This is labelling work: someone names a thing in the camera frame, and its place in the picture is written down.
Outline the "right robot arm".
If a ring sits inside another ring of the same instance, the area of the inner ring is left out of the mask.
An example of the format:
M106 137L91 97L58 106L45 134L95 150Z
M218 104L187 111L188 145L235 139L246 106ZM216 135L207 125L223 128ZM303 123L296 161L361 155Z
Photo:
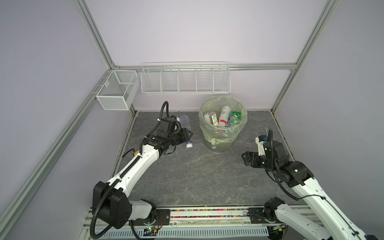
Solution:
M260 155L245 152L241 155L244 164L251 168L271 172L281 190L295 201L303 200L322 222L319 226L303 217L283 200L274 197L264 204L261 214L267 222L282 222L308 240L375 240L357 227L331 200L315 179L314 175L301 162L279 160L273 153Z

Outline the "bin with green bag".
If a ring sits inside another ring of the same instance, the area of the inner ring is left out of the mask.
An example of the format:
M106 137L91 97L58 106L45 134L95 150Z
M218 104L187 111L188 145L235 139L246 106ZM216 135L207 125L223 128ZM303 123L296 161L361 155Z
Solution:
M212 97L199 110L205 146L216 153L229 150L248 121L248 112L232 97Z

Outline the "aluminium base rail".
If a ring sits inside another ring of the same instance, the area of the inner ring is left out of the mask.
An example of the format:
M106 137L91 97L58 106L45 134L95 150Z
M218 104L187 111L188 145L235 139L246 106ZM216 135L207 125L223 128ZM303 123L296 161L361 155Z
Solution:
M103 240L229 239L236 237L269 237L282 233L282 223L268 223L263 206L159 207L155 222L134 220L110 229Z

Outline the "white mesh box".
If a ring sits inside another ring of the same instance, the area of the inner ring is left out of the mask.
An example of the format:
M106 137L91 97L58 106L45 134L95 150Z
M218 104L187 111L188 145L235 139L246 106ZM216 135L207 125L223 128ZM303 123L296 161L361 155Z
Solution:
M136 71L112 70L96 97L104 110L129 111L139 86Z

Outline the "green bottle yellow cap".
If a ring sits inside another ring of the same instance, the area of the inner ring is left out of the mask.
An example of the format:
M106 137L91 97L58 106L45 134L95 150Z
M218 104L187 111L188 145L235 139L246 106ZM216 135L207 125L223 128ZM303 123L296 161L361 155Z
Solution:
M231 117L229 119L228 125L234 126L239 125L242 119L242 113L241 112L232 112Z

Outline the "purple label clear bottle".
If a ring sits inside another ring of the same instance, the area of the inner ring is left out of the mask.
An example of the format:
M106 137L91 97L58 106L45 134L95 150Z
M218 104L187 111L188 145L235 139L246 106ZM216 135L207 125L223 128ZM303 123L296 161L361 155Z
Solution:
M192 131L191 122L190 122L190 119L187 115L180 116L180 123L182 125L182 128L186 128L189 131ZM186 148L191 149L192 147L193 147L193 141L192 140L187 141L186 142Z

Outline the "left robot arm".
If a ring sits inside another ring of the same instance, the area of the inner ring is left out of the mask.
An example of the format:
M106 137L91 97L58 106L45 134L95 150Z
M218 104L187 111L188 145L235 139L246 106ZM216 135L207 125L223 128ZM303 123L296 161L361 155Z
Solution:
M156 221L156 205L150 201L129 201L131 191L145 171L164 155L170 146L191 140L193 132L182 129L176 134L152 135L143 138L137 155L107 182L98 182L93 190L90 236L102 237L109 229L120 229L127 222L143 219L152 224Z

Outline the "flower label tea bottle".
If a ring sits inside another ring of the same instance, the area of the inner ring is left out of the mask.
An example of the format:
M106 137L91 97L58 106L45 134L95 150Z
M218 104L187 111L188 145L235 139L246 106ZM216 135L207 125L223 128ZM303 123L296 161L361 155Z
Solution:
M217 115L214 111L210 111L210 112L205 113L204 119L208 124L215 126L215 127L218 126Z

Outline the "red cap white bottle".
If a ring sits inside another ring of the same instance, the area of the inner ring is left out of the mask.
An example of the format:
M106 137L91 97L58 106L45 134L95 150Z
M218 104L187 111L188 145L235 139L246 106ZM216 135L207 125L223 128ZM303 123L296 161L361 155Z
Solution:
M219 128L224 128L228 124L230 114L231 114L231 108L229 106L224 106L219 116L219 121L218 121Z

